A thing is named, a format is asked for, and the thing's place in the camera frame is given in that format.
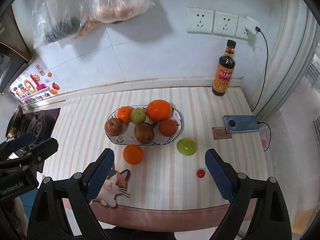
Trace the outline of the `medium orange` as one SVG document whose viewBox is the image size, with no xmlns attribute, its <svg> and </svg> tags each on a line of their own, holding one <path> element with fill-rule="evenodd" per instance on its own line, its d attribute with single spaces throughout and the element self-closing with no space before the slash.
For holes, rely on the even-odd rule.
<svg viewBox="0 0 320 240">
<path fill-rule="evenodd" d="M 138 165 L 144 158 L 143 150 L 137 145 L 128 145 L 123 149 L 123 159 L 130 165 Z"/>
</svg>

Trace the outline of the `green apple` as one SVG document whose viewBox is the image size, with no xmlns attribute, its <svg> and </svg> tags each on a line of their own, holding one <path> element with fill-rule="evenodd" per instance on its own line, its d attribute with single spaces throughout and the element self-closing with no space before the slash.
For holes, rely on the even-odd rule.
<svg viewBox="0 0 320 240">
<path fill-rule="evenodd" d="M 142 108 L 134 108 L 130 114 L 131 122 L 135 125 L 145 122 L 146 112 Z"/>
<path fill-rule="evenodd" d="M 176 148 L 180 154 L 191 156 L 195 154 L 197 150 L 197 144 L 190 138 L 183 138 L 177 142 Z"/>
</svg>

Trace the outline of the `red brown apple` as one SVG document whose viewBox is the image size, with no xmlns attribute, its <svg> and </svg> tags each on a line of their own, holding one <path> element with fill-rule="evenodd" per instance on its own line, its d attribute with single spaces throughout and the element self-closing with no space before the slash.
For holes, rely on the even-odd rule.
<svg viewBox="0 0 320 240">
<path fill-rule="evenodd" d="M 119 136 L 123 131 L 123 124 L 118 118 L 110 118 L 104 125 L 105 133 L 111 137 Z"/>
</svg>

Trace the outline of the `small orange mandarin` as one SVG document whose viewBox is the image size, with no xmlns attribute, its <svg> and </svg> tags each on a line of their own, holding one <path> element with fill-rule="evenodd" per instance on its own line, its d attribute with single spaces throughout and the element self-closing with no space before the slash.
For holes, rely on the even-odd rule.
<svg viewBox="0 0 320 240">
<path fill-rule="evenodd" d="M 131 113 L 133 111 L 133 108 L 132 107 L 129 107 L 129 106 L 123 106 L 123 107 L 120 107 L 118 110 L 117 110 L 117 118 L 125 123 L 125 124 L 129 124 L 131 122 Z"/>
</svg>

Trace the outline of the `dark orange fruit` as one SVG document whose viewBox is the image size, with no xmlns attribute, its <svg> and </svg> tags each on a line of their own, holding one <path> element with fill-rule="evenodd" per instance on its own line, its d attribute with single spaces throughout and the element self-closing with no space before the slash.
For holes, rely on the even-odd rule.
<svg viewBox="0 0 320 240">
<path fill-rule="evenodd" d="M 177 124 L 173 120 L 163 120 L 158 127 L 159 132 L 166 137 L 173 136 L 177 132 Z"/>
</svg>

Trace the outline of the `large orange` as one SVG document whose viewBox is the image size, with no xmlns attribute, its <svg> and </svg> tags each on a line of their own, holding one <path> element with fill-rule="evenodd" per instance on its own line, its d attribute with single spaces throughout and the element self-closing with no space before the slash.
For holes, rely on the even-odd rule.
<svg viewBox="0 0 320 240">
<path fill-rule="evenodd" d="M 161 122 L 170 118 L 172 107 L 165 100 L 153 100 L 146 108 L 146 114 L 151 121 Z"/>
</svg>

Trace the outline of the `black frying pan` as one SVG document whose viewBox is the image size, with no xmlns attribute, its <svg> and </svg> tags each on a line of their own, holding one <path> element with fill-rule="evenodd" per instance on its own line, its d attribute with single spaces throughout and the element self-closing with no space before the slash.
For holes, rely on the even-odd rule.
<svg viewBox="0 0 320 240">
<path fill-rule="evenodd" d="M 5 136 L 7 139 L 14 138 L 17 134 L 17 131 L 21 125 L 23 119 L 23 109 L 21 106 L 18 106 L 13 115 L 10 118 L 10 121 L 7 126 Z"/>
</svg>

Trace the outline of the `black gas stove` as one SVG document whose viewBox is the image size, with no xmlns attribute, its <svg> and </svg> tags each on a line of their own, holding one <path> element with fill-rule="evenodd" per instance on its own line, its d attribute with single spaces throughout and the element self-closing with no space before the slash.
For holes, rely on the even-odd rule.
<svg viewBox="0 0 320 240">
<path fill-rule="evenodd" d="M 23 113 L 21 125 L 14 139 L 25 133 L 31 133 L 33 142 L 29 146 L 42 143 L 51 137 L 59 114 L 60 108 Z"/>
</svg>

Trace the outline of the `cherry tomato left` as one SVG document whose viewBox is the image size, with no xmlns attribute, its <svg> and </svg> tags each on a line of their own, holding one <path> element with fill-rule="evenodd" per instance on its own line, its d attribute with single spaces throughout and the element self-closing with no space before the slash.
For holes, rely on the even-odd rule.
<svg viewBox="0 0 320 240">
<path fill-rule="evenodd" d="M 197 178 L 203 178 L 206 175 L 206 171 L 202 168 L 198 169 L 196 172 Z"/>
</svg>

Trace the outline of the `brown label card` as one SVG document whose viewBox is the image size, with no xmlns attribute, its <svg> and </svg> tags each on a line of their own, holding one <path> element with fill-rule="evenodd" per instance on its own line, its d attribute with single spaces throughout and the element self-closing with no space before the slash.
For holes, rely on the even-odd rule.
<svg viewBox="0 0 320 240">
<path fill-rule="evenodd" d="M 212 132 L 214 140 L 232 139 L 232 135 L 227 133 L 225 126 L 213 127 Z"/>
</svg>

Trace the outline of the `blue smartphone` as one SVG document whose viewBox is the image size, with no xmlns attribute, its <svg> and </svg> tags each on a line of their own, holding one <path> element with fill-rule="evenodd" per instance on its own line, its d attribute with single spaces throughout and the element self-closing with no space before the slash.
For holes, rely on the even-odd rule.
<svg viewBox="0 0 320 240">
<path fill-rule="evenodd" d="M 226 132 L 229 134 L 259 131 L 258 123 L 253 115 L 225 115 L 223 121 Z"/>
</svg>

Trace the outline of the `striped table mat with cat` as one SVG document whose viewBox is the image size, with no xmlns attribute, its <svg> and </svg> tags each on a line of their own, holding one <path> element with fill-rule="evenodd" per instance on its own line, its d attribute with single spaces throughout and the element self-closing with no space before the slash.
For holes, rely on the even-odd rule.
<svg viewBox="0 0 320 240">
<path fill-rule="evenodd" d="M 123 159 L 123 145 L 112 143 L 104 124 L 122 106 L 147 105 L 163 99 L 182 117 L 178 138 L 197 144 L 191 156 L 180 154 L 176 142 L 165 146 L 143 146 L 144 158 L 138 165 Z M 224 125 L 226 115 L 249 115 L 250 109 L 240 88 L 230 88 L 215 96 L 209 87 L 144 89 L 113 92 L 67 100 L 52 136 L 59 149 L 44 164 L 44 175 L 55 180 L 71 177 L 95 161 L 105 148 L 114 151 L 116 170 L 131 172 L 127 182 L 129 197 L 117 195 L 114 208 L 93 204 L 97 217 L 109 224 L 165 231 L 188 231 L 217 226 L 229 205 L 219 193 L 205 168 L 206 150 L 215 149 L 238 172 L 250 178 L 268 178 L 267 161 L 257 132 L 234 134 L 216 140 L 213 129 Z"/>
</svg>

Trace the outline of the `floral oval ceramic plate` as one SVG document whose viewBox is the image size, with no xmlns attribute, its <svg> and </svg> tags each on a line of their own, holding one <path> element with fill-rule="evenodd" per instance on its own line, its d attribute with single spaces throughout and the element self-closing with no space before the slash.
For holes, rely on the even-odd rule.
<svg viewBox="0 0 320 240">
<path fill-rule="evenodd" d="M 123 123 L 123 129 L 121 133 L 116 136 L 112 136 L 107 133 L 105 134 L 108 139 L 116 145 L 138 145 L 138 146 L 164 146 L 173 142 L 181 133 L 183 128 L 182 116 L 178 110 L 171 108 L 171 116 L 169 118 L 176 128 L 172 135 L 163 135 L 160 130 L 160 122 L 154 122 L 147 116 L 144 122 L 135 125 L 130 122 L 128 124 Z"/>
</svg>

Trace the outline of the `black range hood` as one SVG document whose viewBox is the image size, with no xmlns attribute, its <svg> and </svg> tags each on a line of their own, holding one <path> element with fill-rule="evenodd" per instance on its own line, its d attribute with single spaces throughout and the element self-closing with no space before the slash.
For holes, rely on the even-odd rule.
<svg viewBox="0 0 320 240">
<path fill-rule="evenodd" d="M 34 57 L 28 49 L 11 8 L 1 18 L 1 86 L 4 94 L 10 85 L 29 67 Z"/>
</svg>

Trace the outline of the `frosted glass sliding door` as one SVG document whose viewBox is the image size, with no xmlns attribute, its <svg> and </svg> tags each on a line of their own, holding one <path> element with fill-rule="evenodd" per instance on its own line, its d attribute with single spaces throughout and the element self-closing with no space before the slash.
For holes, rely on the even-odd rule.
<svg viewBox="0 0 320 240">
<path fill-rule="evenodd" d="M 319 24 L 303 0 L 283 5 L 257 114 L 271 132 L 268 172 L 299 238 L 319 212 Z"/>
</svg>

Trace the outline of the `dark soy sauce bottle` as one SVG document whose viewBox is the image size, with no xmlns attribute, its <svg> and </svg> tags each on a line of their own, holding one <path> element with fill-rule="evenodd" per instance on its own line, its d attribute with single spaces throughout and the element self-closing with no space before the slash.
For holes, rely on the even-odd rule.
<svg viewBox="0 0 320 240">
<path fill-rule="evenodd" d="M 227 40 L 225 53 L 219 58 L 212 86 L 212 91 L 217 96 L 223 96 L 227 91 L 235 67 L 235 60 L 233 59 L 235 47 L 235 41 Z"/>
</svg>

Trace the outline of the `plastic bag with dark contents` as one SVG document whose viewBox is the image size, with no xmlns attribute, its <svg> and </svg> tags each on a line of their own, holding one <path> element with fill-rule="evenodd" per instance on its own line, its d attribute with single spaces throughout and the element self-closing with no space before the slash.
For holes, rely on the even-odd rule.
<svg viewBox="0 0 320 240">
<path fill-rule="evenodd" d="M 35 0 L 32 9 L 34 48 L 76 37 L 82 0 Z"/>
</svg>

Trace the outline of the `white charger plug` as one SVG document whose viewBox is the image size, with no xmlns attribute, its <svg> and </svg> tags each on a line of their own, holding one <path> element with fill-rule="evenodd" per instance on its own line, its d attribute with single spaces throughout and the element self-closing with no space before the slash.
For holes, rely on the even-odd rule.
<svg viewBox="0 0 320 240">
<path fill-rule="evenodd" d="M 260 32 L 260 22 L 247 16 L 245 20 L 245 28 L 254 35 Z"/>
</svg>

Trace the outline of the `plastic bag with eggs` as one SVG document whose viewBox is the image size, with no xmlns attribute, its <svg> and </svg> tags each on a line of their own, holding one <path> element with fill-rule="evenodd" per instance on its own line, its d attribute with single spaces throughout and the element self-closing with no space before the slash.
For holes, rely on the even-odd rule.
<svg viewBox="0 0 320 240">
<path fill-rule="evenodd" d="M 154 5 L 152 0 L 82 0 L 81 20 L 123 22 L 146 13 Z"/>
</svg>

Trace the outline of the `colourful wall sticker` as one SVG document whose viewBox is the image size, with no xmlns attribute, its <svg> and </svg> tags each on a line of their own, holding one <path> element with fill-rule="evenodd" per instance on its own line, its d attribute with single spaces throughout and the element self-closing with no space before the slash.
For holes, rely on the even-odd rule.
<svg viewBox="0 0 320 240">
<path fill-rule="evenodd" d="M 42 101 L 59 94 L 61 87 L 44 63 L 27 68 L 9 87 L 8 92 L 21 106 Z"/>
</svg>

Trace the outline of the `white wall socket right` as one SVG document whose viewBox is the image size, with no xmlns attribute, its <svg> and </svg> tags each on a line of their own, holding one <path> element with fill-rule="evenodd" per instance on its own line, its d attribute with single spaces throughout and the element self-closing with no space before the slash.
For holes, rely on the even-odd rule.
<svg viewBox="0 0 320 240">
<path fill-rule="evenodd" d="M 238 17 L 238 25 L 235 33 L 235 38 L 248 40 L 249 38 L 249 31 L 246 28 L 246 18 L 239 16 Z"/>
</svg>

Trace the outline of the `white wall socket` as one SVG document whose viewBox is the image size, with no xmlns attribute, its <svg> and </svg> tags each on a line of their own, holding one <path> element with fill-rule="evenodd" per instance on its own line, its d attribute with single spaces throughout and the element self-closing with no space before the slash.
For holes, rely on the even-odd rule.
<svg viewBox="0 0 320 240">
<path fill-rule="evenodd" d="M 212 34 L 214 11 L 187 7 L 187 32 Z"/>
<path fill-rule="evenodd" d="M 238 25 L 235 33 L 235 38 L 248 40 L 249 38 L 249 31 L 246 28 L 246 18 L 239 16 L 238 17 Z"/>
<path fill-rule="evenodd" d="M 215 11 L 213 21 L 213 34 L 234 37 L 238 25 L 238 15 Z"/>
</svg>

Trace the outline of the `white wall socket middle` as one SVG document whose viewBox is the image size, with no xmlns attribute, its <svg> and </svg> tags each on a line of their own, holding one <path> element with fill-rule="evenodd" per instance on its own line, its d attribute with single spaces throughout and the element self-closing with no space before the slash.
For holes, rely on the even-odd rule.
<svg viewBox="0 0 320 240">
<path fill-rule="evenodd" d="M 213 34 L 234 37 L 238 25 L 238 15 L 215 11 L 213 21 Z"/>
</svg>

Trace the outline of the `white wall socket left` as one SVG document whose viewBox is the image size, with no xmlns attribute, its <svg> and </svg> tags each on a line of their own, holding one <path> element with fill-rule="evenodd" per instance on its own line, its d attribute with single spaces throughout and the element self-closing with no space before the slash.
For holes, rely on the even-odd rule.
<svg viewBox="0 0 320 240">
<path fill-rule="evenodd" d="M 187 7 L 187 32 L 212 34 L 214 11 Z"/>
</svg>

